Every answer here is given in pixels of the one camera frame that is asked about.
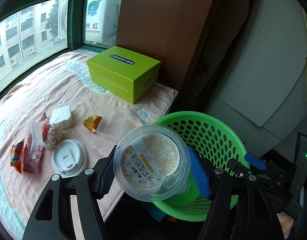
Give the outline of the person's right hand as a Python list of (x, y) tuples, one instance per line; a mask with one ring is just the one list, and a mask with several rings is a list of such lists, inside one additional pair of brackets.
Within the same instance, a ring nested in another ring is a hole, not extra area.
[(295, 232), (295, 226), (297, 225), (295, 220), (284, 212), (277, 213), (277, 217), (284, 234), (284, 239), (291, 239)]

